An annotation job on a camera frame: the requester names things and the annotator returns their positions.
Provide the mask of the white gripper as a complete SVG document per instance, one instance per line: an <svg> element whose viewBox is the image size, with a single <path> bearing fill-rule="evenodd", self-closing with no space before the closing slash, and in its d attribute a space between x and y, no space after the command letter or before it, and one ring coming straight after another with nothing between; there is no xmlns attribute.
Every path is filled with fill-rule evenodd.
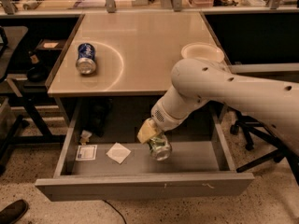
<svg viewBox="0 0 299 224"><path fill-rule="evenodd" d="M180 105L161 98L151 109L151 119L146 119L143 122L137 138L141 144L145 144L162 131L166 132L177 128L186 118L187 113Z"/></svg>

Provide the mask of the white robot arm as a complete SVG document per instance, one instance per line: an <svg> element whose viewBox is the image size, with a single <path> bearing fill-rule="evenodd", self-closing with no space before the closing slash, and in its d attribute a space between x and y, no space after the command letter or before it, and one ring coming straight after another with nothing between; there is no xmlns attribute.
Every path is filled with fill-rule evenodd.
<svg viewBox="0 0 299 224"><path fill-rule="evenodd" d="M177 128L194 110L215 101L257 119L299 154L298 83L239 76L219 63L196 58L177 62L171 82L138 132L142 144Z"/></svg>

